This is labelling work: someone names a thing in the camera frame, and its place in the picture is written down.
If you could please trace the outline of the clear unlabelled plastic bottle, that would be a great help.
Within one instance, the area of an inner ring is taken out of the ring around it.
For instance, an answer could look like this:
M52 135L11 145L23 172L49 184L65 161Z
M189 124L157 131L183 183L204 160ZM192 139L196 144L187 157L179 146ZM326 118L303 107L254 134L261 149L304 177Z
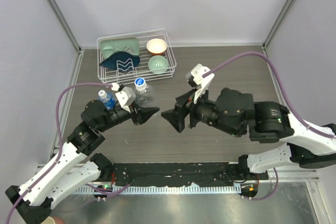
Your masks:
M136 89L134 85L134 93L136 95L135 102L143 108L146 107L155 107L155 98L154 98L154 89L152 86L147 84L146 82L146 88L142 90Z

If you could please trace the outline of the blue label water bottle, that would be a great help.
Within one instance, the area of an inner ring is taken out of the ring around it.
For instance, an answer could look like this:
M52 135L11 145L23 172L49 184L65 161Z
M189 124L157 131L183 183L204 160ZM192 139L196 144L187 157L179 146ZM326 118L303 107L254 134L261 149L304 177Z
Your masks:
M115 100L111 92L106 92L108 96L105 99L102 99L98 96L98 99L104 104L107 110L110 110L114 107Z

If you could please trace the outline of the white bottle cap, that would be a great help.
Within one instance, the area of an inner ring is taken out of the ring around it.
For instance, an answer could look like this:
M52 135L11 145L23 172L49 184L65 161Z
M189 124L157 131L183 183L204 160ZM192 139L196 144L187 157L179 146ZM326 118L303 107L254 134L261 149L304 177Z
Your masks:
M105 98L108 96L108 94L106 93L106 91L104 91L104 90L100 90L100 91L98 92L98 96L99 96L100 98L102 98L102 99L105 99Z
M142 90L146 88L146 80L144 78L136 78L134 81L136 89Z

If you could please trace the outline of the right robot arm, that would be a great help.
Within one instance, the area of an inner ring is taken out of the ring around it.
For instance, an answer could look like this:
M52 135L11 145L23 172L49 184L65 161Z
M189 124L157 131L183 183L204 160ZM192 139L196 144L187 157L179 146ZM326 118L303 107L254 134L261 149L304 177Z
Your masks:
M281 166L298 165L319 169L335 165L335 124L318 127L301 123L285 106L272 101L255 102L250 93L224 88L216 101L205 92L196 98L193 89L176 98L174 108L161 113L177 132L199 122L233 137L248 135L251 141L283 144L260 154L245 154L238 158L235 172L242 179Z

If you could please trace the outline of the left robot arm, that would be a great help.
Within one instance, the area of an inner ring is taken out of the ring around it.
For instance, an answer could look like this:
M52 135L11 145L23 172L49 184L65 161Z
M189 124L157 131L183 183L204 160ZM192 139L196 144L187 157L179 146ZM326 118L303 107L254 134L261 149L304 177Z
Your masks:
M112 163L93 151L105 140L102 133L127 120L145 123L159 111L131 103L108 110L99 100L90 101L75 127L55 155L33 178L21 186L10 186L5 194L26 223L42 223L51 211L78 187L96 179L105 182L113 172Z

